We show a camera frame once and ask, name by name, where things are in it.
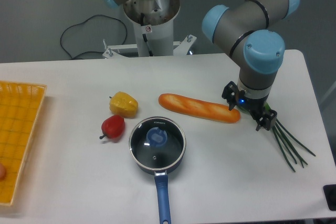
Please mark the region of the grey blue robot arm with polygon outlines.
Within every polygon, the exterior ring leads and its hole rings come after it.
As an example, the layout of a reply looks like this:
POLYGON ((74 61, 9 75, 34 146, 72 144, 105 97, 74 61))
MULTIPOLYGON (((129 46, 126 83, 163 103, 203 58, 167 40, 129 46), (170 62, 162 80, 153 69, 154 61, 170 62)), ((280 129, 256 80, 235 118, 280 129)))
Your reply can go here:
MULTIPOLYGON (((173 21, 180 0, 104 0, 112 8, 123 7, 133 23, 138 54, 173 54, 173 21)), ((258 128, 269 130, 277 123, 277 113, 266 107, 271 87, 285 52, 281 36, 268 28, 292 14, 300 0, 245 0, 236 9, 224 5, 211 8, 202 21, 202 31, 239 68, 237 82, 223 91, 229 108, 248 111, 258 128)))

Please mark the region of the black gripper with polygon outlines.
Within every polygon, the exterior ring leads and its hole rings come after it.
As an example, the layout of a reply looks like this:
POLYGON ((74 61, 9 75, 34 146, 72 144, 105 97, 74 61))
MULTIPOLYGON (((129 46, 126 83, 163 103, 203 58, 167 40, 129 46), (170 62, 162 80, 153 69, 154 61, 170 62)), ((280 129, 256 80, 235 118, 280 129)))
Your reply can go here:
POLYGON ((235 106, 238 106, 240 109, 250 113, 253 119, 256 119, 256 131, 261 128, 269 131, 275 125, 277 119, 275 110, 265 109, 269 91, 269 89, 239 89, 233 81, 230 81, 223 89, 222 98, 227 101, 230 111, 235 106))

